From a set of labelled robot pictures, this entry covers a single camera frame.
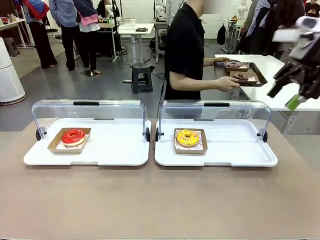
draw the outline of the red icing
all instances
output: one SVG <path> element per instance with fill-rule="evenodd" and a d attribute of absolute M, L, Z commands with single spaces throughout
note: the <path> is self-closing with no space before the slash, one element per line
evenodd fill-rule
<path fill-rule="evenodd" d="M 74 144 L 86 136 L 86 133 L 79 129 L 71 129 L 62 135 L 61 141 L 65 144 Z"/>

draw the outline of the red donut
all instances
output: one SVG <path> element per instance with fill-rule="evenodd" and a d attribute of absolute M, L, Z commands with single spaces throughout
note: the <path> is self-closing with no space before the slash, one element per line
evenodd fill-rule
<path fill-rule="evenodd" d="M 86 133 L 80 129 L 71 129 L 62 135 L 61 141 L 64 145 L 74 147 L 82 144 L 85 140 Z"/>

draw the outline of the clear plastic lid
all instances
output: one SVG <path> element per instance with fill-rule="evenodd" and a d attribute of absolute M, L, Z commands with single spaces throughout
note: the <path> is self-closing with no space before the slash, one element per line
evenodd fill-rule
<path fill-rule="evenodd" d="M 140 100 L 44 99 L 32 106 L 32 115 L 40 139 L 61 119 L 141 120 L 141 132 L 147 138 L 147 108 Z"/>
<path fill-rule="evenodd" d="M 166 124 L 172 125 L 173 121 L 179 125 L 181 120 L 194 120 L 194 128 L 197 128 L 201 122 L 214 125 L 222 122 L 217 120 L 246 120 L 253 124 L 257 136 L 263 140 L 270 117 L 271 109 L 261 101 L 164 101 L 159 111 L 158 139 L 166 135 L 166 129 L 170 129 Z"/>

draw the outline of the plastic stool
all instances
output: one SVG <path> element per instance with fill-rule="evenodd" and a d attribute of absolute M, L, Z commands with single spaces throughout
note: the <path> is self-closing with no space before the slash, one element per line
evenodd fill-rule
<path fill-rule="evenodd" d="M 20 54 L 18 47 L 12 37 L 6 37 L 3 39 L 3 41 L 10 57 L 15 57 Z"/>
<path fill-rule="evenodd" d="M 137 94 L 139 90 L 153 92 L 151 70 L 147 63 L 135 63 L 132 65 L 131 89 L 134 94 Z"/>

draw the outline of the pink cloth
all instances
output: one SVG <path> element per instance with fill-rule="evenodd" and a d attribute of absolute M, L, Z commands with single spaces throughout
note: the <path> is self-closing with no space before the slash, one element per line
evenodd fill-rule
<path fill-rule="evenodd" d="M 80 14 L 80 17 L 81 17 L 81 22 L 82 22 L 84 27 L 89 25 L 89 24 L 92 24 L 92 23 L 97 23 L 98 19 L 99 19 L 98 14 L 93 14 L 91 16 L 82 16 Z"/>

